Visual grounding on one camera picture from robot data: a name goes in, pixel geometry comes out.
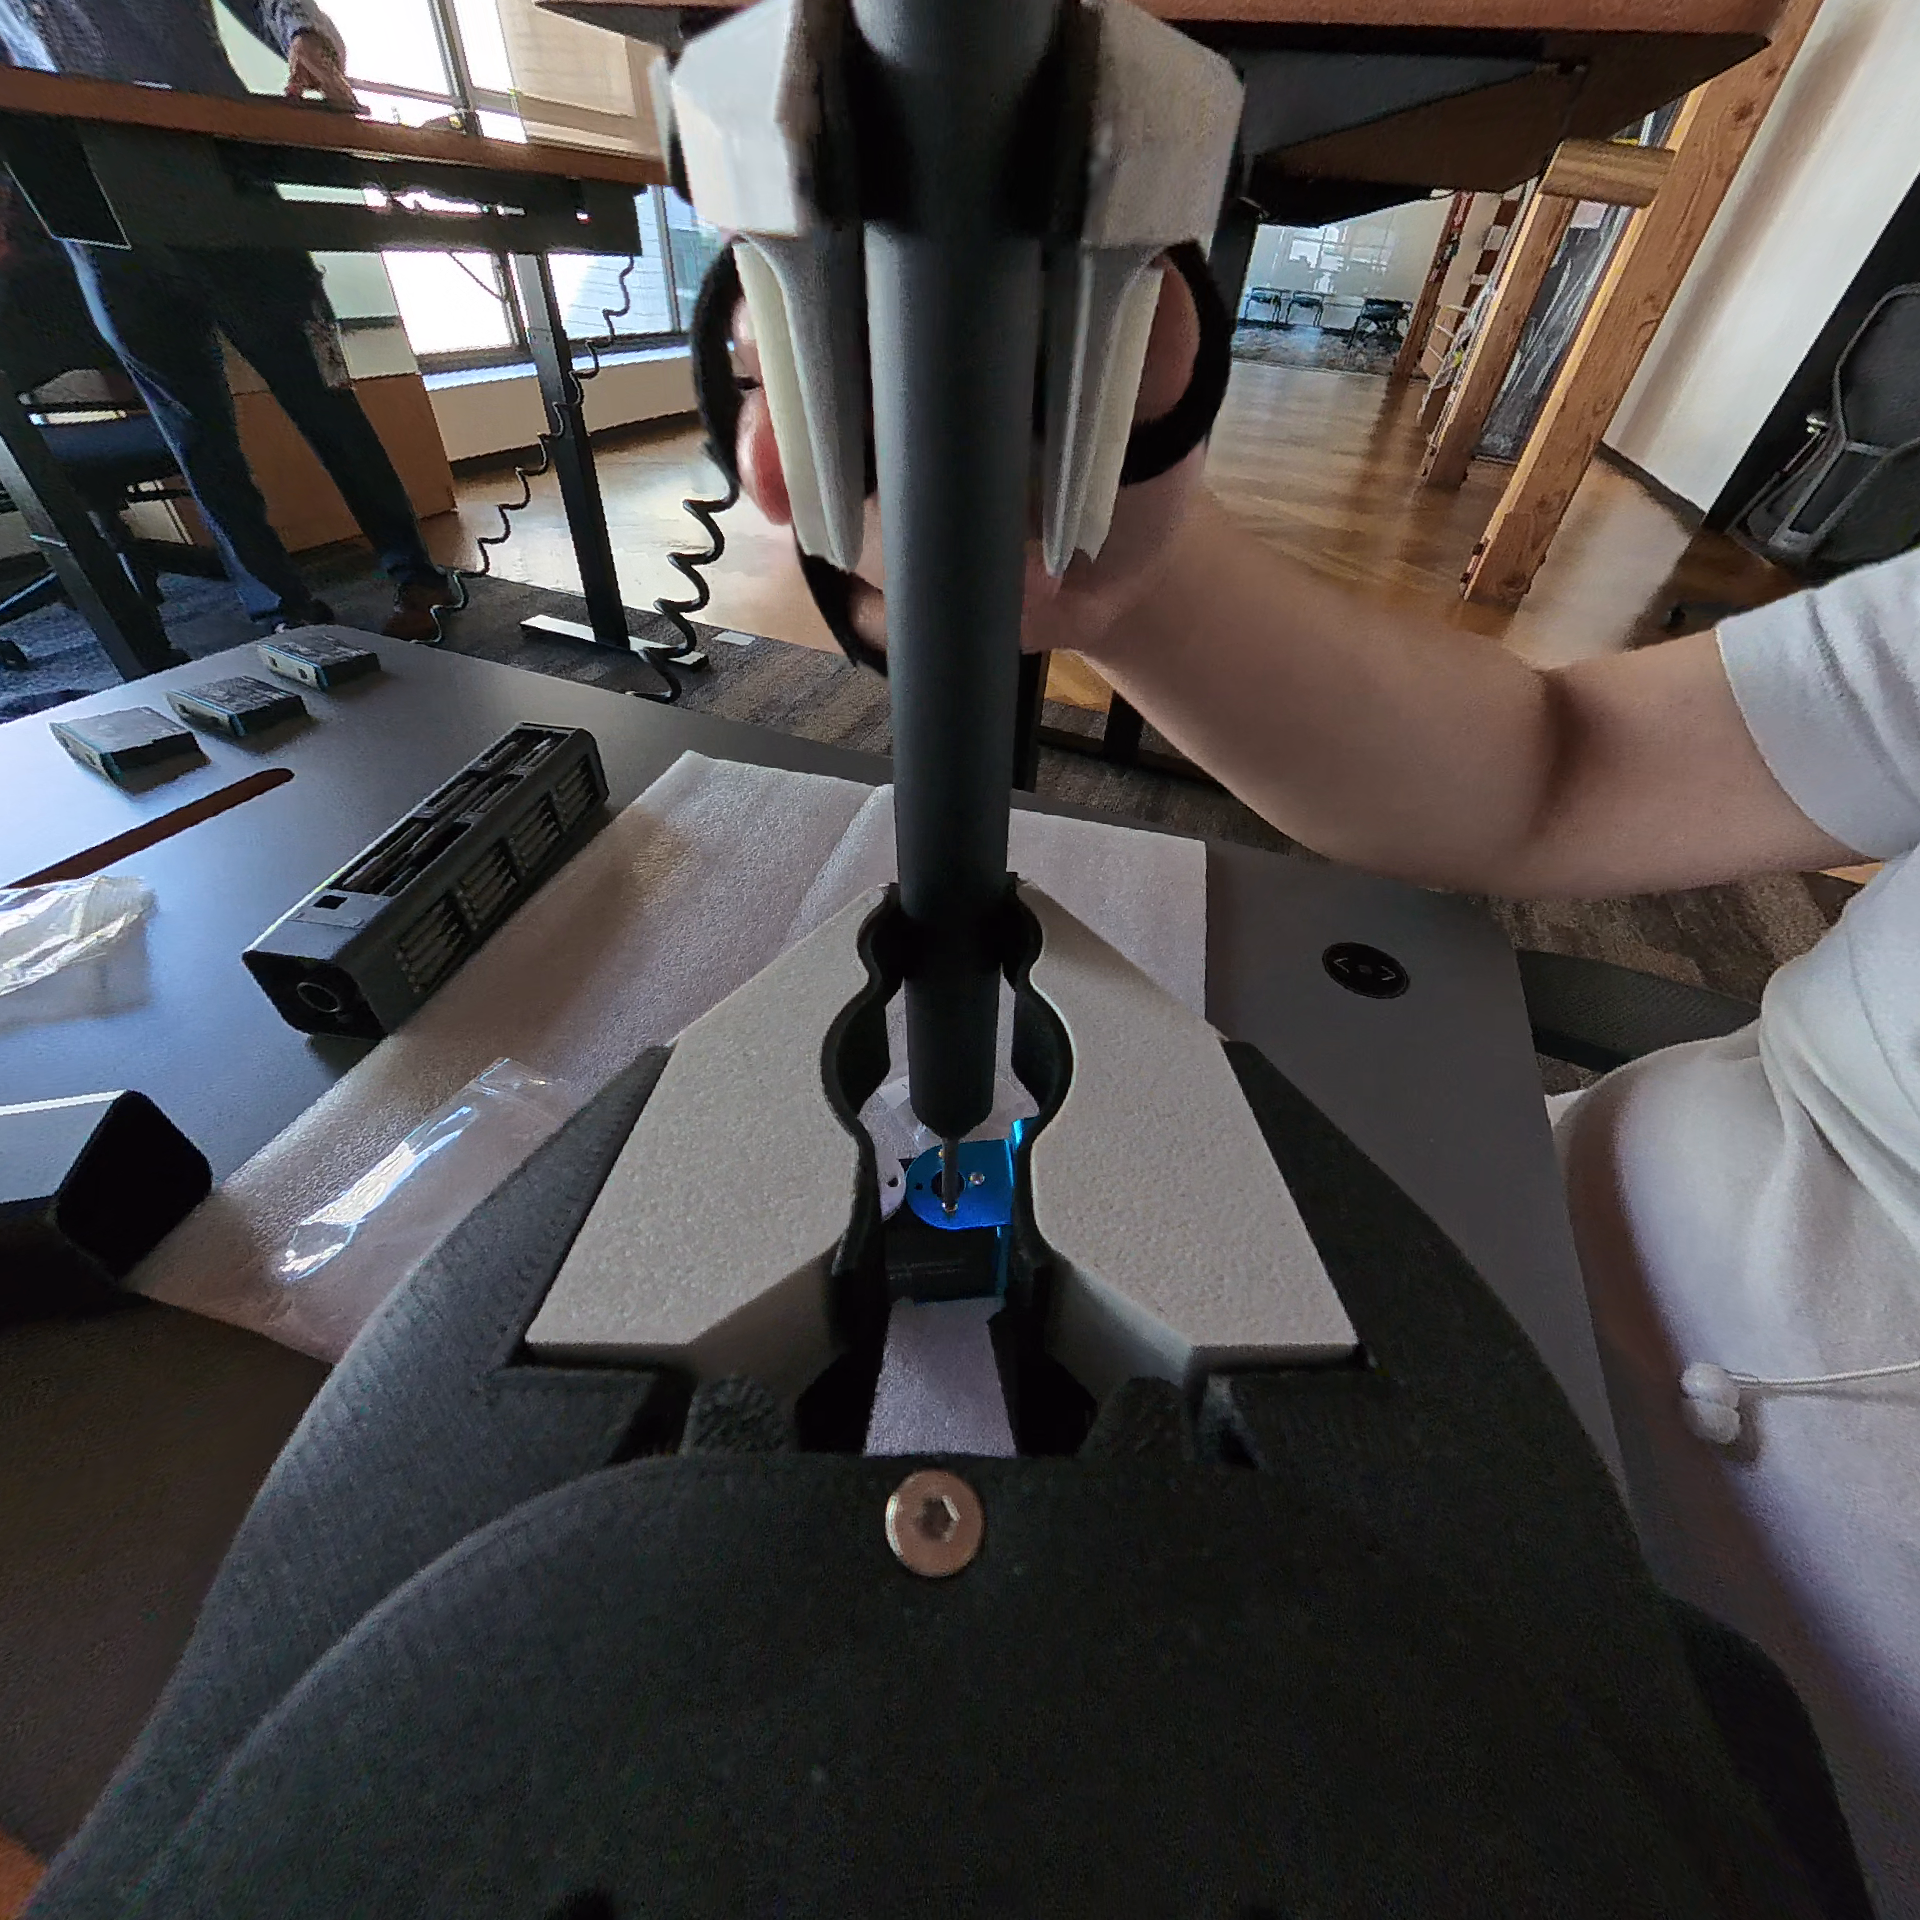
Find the person's right hand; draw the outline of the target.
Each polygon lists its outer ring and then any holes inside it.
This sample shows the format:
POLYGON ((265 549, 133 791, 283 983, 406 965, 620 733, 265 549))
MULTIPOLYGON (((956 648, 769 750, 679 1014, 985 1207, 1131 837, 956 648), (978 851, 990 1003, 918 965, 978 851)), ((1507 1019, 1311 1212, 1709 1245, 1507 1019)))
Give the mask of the person's right hand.
MULTIPOLYGON (((1171 415, 1187 396, 1193 342, 1199 330, 1187 287, 1167 277, 1149 330, 1135 425, 1171 415)), ((757 386, 757 342, 747 308, 732 309, 732 353, 747 375, 732 437, 737 481, 773 523, 789 523, 789 481, 781 470, 773 407, 757 386)), ((1060 578, 1043 571, 1038 549, 1032 546, 1025 578, 1025 653, 1074 648, 1084 658, 1111 658, 1106 637, 1131 616, 1135 602, 1149 599, 1167 573, 1178 523, 1199 496, 1199 479, 1202 448, 1189 448, 1187 460, 1163 479, 1122 487, 1114 496, 1111 534, 1099 557, 1076 557, 1060 578)))

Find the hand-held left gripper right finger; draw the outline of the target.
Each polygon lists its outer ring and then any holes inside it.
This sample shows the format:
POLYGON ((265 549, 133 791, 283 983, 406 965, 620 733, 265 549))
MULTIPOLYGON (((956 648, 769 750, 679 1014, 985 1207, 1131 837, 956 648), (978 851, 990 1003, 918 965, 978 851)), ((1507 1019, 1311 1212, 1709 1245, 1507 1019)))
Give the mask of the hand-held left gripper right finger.
POLYGON ((1032 881, 1007 899, 1014 1147, 999 1365, 1025 1455, 1126 1379, 1348 1365, 1357 1331, 1226 1036, 1032 881))

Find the person's white shirt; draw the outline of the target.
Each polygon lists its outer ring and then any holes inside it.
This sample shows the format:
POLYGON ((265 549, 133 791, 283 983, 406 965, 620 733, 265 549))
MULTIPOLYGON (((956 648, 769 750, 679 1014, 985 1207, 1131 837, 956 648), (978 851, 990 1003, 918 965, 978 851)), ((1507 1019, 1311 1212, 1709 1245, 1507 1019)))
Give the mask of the person's white shirt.
POLYGON ((1844 1377, 1920 1347, 1915 633, 1915 553, 1717 633, 1774 779, 1882 872, 1753 1027, 1555 1120, 1645 1554, 1791 1679, 1882 1918, 1920 1906, 1915 1377, 1742 1400, 1709 1446, 1681 1369, 1844 1377))

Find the dark square case sleeve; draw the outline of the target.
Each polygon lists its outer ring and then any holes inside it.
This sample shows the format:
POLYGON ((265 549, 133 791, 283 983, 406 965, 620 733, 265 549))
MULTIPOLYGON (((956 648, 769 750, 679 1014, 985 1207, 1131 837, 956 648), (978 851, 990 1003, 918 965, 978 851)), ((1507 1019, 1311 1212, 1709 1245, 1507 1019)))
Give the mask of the dark square case sleeve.
POLYGON ((204 1151, 137 1090, 5 1107, 0 1324, 116 1310, 126 1276, 204 1197, 204 1151))

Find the white foam sheet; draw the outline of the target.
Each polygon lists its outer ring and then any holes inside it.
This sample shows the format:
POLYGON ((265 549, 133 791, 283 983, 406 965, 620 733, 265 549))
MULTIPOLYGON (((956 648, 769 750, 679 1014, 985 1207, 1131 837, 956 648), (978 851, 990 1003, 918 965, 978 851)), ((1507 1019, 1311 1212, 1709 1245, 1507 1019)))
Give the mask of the white foam sheet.
POLYGON ((756 1379, 684 1385, 639 1364, 545 1364, 545 1306, 676 1039, 867 890, 894 884, 894 789, 684 756, 586 837, 391 1039, 275 1134, 133 1265, 133 1292, 334 1364, 295 1446, 415 1446, 443 1428, 476 1469, 508 1446, 594 1462, 699 1452, 703 1400, 799 1446, 756 1379), (297 1219, 373 1170, 495 1062, 582 1090, 443 1241, 367 1312, 286 1299, 273 1261, 297 1219))

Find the large window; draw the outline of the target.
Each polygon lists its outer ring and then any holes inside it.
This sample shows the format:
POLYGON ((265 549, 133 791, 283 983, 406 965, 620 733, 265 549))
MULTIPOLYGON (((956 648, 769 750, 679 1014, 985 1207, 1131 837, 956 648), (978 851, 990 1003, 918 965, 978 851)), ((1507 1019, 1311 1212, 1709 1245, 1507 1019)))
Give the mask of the large window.
MULTIPOLYGON (((449 124, 508 143, 662 157, 662 54, 523 0, 329 0, 349 82, 378 120, 449 124)), ((639 263, 552 254, 569 341, 668 342, 691 320, 719 235, 668 189, 639 192, 639 263)), ((318 254, 341 320, 398 320, 428 363, 523 355, 513 270, 490 252, 318 254)))

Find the blue bracket servo assembly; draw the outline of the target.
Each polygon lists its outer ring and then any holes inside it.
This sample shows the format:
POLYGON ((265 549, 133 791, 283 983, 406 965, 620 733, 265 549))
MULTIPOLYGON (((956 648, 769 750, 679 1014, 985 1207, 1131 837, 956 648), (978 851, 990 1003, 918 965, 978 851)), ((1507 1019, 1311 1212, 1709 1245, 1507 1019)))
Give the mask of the blue bracket servo assembly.
POLYGON ((860 1112, 875 1145, 883 1276, 897 1306, 999 1299, 1010 1265, 1014 1147, 1007 1138, 965 1141, 961 1197, 939 1197, 942 1147, 904 1107, 904 1082, 882 1088, 860 1112))

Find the grey desk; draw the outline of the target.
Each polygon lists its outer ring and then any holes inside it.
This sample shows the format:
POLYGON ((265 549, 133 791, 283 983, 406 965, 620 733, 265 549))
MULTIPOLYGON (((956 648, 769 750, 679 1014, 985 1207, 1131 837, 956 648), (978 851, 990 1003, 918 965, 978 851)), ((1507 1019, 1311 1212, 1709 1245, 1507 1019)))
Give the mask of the grey desk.
MULTIPOLYGON (((227 1180, 363 1047, 288 1033, 242 947, 361 841, 516 721, 590 728, 614 808, 684 750, 882 786, 875 756, 657 707, 485 658, 391 648, 386 676, 313 697, 268 744, 137 791, 74 769, 52 721, 5 726, 5 881, 25 881, 227 786, 295 775, 128 859, 151 917, 5 999, 5 1104, 142 1090, 227 1180)), ((1281 854, 1228 796, 1043 761, 1038 815, 1202 835, 1208 1014, 1257 1043, 1474 1261, 1620 1469, 1511 940, 1486 909, 1281 854), (1405 999, 1320 967, 1357 940, 1412 972, 1405 999)), ((52 1859, 80 1830, 156 1695, 219 1554, 318 1385, 318 1364, 182 1312, 110 1310, 5 1333, 5 1832, 52 1859)))

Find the wooden cabinet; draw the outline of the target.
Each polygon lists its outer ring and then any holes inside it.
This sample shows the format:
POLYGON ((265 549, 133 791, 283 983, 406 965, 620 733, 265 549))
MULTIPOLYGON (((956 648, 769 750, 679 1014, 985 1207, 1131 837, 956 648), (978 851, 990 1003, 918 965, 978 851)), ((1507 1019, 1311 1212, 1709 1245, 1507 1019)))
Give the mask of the wooden cabinet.
MULTIPOLYGON (((381 437, 415 516, 430 522, 458 509, 454 470, 425 375, 398 326, 345 330, 352 391, 381 437)), ((227 382, 236 401, 241 440, 251 479, 265 496, 268 522, 288 553, 356 539, 356 522, 330 487, 329 470, 286 418, 283 401, 265 391, 254 370, 227 353, 227 382)))

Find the black electric screwdriver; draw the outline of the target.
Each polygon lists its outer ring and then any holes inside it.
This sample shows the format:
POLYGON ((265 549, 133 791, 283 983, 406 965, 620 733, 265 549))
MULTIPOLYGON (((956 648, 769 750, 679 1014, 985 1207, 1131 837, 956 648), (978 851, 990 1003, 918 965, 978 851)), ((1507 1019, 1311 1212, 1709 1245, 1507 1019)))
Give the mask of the black electric screwdriver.
POLYGON ((854 136, 918 1120, 994 1107, 1057 5, 854 5, 854 136))

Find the empty clear plastic bag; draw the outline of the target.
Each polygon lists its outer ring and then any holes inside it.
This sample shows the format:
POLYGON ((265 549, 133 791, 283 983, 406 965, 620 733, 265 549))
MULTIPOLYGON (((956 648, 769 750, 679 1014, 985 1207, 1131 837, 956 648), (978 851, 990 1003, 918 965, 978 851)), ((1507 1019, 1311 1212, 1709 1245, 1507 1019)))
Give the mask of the empty clear plastic bag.
POLYGON ((286 1299, 367 1312, 449 1228, 574 1116, 582 1090, 495 1062, 402 1138, 373 1170, 295 1224, 273 1261, 286 1299))

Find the wooden top standing desk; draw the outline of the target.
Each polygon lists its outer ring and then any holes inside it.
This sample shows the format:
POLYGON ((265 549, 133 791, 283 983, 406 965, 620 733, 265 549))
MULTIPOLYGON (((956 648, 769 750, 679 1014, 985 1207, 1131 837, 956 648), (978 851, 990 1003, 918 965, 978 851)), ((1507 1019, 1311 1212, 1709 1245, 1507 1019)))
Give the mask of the wooden top standing desk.
POLYGON ((668 653, 629 637, 582 386, 551 277, 552 252, 643 252, 639 192, 668 180, 657 157, 502 143, 34 68, 5 68, 0 120, 5 167, 56 238, 502 254, 541 377, 545 467, 558 470, 586 599, 580 637, 639 653, 662 680, 657 701, 679 697, 668 653))
MULTIPOLYGON (((541 5, 670 52, 656 72, 670 180, 691 200, 670 75, 687 47, 750 5, 541 5)), ((1242 120, 1213 213, 1328 224, 1445 189, 1507 189, 1572 146, 1764 52, 1788 5, 1139 5, 1231 64, 1242 120)), ((1051 47, 1060 93, 1049 136, 1049 213, 1066 124, 1066 30, 1051 47)), ((867 407, 867 499, 875 437, 867 407)), ((1032 396, 1026 496, 1043 534, 1043 330, 1032 396)))

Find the crumpled clear plastic wrap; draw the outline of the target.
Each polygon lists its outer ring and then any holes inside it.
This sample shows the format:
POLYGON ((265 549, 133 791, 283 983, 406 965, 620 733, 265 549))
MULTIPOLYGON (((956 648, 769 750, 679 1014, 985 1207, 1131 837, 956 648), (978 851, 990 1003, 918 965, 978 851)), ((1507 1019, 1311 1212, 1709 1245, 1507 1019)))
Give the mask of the crumpled clear plastic wrap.
POLYGON ((59 979, 137 926, 156 895, 137 878, 17 884, 0 895, 0 995, 59 979))

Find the black mesh office chair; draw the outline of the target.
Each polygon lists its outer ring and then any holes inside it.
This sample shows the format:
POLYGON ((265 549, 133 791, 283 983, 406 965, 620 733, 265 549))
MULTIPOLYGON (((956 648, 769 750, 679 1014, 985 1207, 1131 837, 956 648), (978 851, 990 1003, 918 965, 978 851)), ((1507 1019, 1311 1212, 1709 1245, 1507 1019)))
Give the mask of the black mesh office chair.
POLYGON ((1610 1072, 1660 1047, 1722 1039, 1755 1025, 1755 1008, 1636 972, 1610 959, 1517 947, 1527 1025, 1540 1057, 1610 1072))

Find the black screwdriver bit case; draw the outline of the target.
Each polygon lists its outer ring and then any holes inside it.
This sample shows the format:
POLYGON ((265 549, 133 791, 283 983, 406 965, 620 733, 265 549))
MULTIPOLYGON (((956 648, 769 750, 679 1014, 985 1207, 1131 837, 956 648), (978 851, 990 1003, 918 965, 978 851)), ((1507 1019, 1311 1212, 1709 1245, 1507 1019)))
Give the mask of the black screwdriver bit case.
POLYGON ((242 967, 288 1027, 381 1039, 582 849, 602 801, 586 728, 516 726, 268 926, 242 967))

